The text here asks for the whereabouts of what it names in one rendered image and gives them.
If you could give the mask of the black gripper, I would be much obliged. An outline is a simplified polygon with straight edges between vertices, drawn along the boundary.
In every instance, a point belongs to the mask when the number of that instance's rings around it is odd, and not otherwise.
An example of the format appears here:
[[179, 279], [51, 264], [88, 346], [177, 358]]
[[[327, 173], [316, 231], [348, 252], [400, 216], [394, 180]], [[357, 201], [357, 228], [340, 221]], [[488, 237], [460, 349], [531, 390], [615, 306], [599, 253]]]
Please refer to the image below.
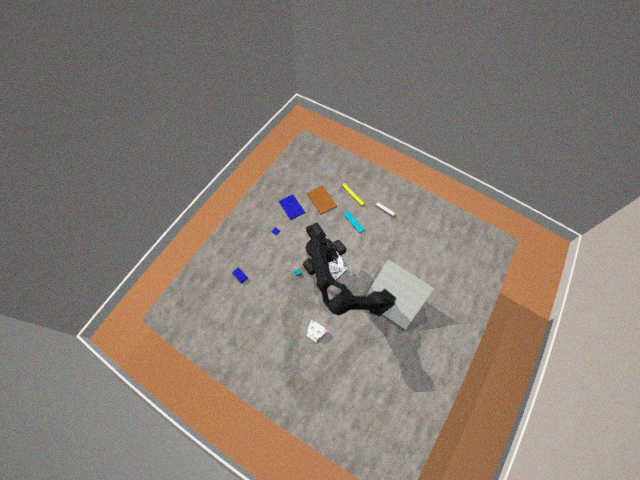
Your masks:
[[[333, 242], [333, 247], [336, 250], [336, 253], [332, 254], [331, 256], [327, 256], [327, 262], [332, 262], [334, 260], [336, 260], [339, 256], [337, 254], [337, 252], [339, 253], [339, 255], [343, 255], [344, 253], [346, 253], [346, 247], [343, 245], [343, 243], [340, 240], [336, 240], [335, 242]], [[303, 266], [305, 267], [305, 269], [308, 271], [308, 273], [310, 275], [315, 274], [315, 269], [314, 269], [314, 264], [313, 264], [313, 260], [311, 258], [307, 259], [306, 261], [303, 262]]]

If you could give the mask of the orange flat plate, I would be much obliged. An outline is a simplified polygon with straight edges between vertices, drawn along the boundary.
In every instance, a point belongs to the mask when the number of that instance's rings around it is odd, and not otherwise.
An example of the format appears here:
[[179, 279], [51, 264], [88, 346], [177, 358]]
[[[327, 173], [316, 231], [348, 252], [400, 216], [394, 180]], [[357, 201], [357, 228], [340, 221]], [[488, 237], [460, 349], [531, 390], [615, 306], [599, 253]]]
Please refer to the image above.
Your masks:
[[320, 214], [323, 214], [337, 206], [323, 185], [307, 192], [307, 195]]

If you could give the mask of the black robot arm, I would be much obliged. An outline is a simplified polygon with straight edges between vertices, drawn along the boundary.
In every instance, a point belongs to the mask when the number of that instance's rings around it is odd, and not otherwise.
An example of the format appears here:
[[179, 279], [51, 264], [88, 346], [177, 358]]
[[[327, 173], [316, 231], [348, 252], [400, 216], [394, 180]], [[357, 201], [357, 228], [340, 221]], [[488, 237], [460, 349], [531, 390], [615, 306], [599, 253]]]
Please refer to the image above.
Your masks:
[[[349, 310], [368, 309], [370, 313], [380, 316], [395, 305], [396, 297], [385, 288], [385, 290], [373, 292], [368, 297], [353, 296], [344, 284], [335, 281], [331, 276], [326, 257], [336, 253], [332, 241], [326, 239], [326, 234], [318, 223], [308, 226], [306, 232], [311, 240], [305, 248], [313, 260], [316, 285], [322, 293], [324, 304], [332, 313], [341, 315]], [[327, 288], [331, 285], [342, 291], [330, 301]]]

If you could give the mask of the yellow flat bar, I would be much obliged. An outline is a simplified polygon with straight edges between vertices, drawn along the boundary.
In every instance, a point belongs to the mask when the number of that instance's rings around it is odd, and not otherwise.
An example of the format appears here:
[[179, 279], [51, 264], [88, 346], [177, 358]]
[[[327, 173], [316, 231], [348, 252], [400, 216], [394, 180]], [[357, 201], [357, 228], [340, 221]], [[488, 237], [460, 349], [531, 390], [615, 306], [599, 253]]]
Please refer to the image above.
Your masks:
[[342, 186], [348, 191], [348, 193], [362, 206], [364, 203], [361, 199], [344, 183]]

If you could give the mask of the blue flat plate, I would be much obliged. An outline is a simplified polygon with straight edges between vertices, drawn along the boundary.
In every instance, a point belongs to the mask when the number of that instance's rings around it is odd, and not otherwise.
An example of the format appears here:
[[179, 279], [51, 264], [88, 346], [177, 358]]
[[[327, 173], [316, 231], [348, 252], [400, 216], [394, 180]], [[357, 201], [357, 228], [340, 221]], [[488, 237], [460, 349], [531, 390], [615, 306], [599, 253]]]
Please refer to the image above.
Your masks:
[[305, 213], [293, 194], [280, 200], [279, 203], [281, 204], [290, 220]]

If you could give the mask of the cyan flat bar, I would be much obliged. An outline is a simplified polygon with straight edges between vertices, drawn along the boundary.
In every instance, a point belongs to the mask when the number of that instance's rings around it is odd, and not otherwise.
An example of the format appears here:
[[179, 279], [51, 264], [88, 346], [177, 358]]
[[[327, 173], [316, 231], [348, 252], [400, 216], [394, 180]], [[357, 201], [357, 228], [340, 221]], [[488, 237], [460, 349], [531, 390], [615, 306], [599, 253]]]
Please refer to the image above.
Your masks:
[[355, 229], [359, 233], [365, 230], [349, 211], [344, 213], [343, 215], [348, 219], [348, 221], [355, 227]]

